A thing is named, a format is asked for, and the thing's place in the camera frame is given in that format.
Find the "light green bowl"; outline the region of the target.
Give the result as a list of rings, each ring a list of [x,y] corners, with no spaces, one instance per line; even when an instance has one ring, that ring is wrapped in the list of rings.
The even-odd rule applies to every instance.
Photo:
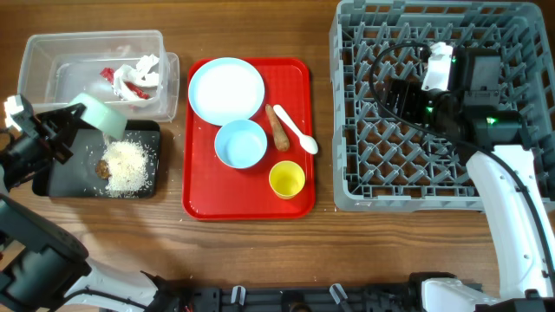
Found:
[[[127,126],[127,117],[86,93],[78,94],[69,106],[82,104],[85,107],[81,120],[102,131],[115,140],[122,140]]]

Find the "brown food scrap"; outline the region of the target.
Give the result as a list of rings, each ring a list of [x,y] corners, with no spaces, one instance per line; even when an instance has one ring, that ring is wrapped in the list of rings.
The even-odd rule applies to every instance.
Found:
[[[97,165],[95,167],[95,172],[97,176],[103,180],[108,180],[111,177],[108,163],[103,159],[97,162]]]

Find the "red snack wrapper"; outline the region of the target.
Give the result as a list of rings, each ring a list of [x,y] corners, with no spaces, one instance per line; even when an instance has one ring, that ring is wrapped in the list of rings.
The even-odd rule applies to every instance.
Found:
[[[100,72],[100,75],[112,85],[116,95],[126,101],[137,101],[139,99],[147,100],[150,98],[149,94],[129,81],[124,81],[122,87],[116,88],[114,82],[114,72],[115,70],[113,68],[104,68]]]

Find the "yellow plastic cup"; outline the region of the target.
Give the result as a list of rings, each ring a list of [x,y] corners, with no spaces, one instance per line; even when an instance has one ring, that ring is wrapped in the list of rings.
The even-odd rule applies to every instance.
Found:
[[[269,173],[270,187],[281,199],[296,197],[304,188],[305,181],[304,169],[290,160],[278,162]]]

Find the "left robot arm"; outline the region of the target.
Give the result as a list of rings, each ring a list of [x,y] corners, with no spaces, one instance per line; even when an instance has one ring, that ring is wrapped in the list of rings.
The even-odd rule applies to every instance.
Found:
[[[24,248],[1,270],[1,304],[13,311],[57,311],[69,305],[101,311],[185,310],[186,297],[168,281],[96,262],[76,237],[9,196],[53,161],[67,162],[70,141],[83,122],[121,138],[126,118],[95,100],[41,116],[21,95],[3,106],[6,126],[21,136],[10,138],[1,152],[1,239],[13,238]]]

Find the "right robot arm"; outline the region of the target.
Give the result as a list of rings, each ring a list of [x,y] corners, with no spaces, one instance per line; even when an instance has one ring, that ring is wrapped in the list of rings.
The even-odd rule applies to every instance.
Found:
[[[450,142],[482,203],[499,265],[499,297],[455,277],[417,283],[424,311],[552,311],[554,234],[534,171],[525,118],[500,106],[492,49],[413,43],[427,64],[420,83],[392,80],[382,113]]]

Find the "white rice pile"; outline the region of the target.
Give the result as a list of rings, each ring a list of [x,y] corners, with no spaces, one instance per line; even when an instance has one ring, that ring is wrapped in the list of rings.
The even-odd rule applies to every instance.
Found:
[[[148,156],[142,144],[132,141],[111,142],[101,160],[108,167],[106,191],[110,197],[133,196],[148,187]]]

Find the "small light blue bowl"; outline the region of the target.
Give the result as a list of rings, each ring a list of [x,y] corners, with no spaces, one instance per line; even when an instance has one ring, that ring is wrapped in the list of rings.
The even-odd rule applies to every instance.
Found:
[[[267,147],[264,129],[252,120],[234,120],[222,126],[214,139],[216,156],[233,169],[255,166],[264,157]]]

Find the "large light blue plate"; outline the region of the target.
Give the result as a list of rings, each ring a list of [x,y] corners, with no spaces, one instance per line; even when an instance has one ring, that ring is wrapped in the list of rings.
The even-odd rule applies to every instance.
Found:
[[[201,65],[188,86],[190,107],[203,121],[224,126],[250,119],[262,106],[265,85],[249,62],[223,57]]]

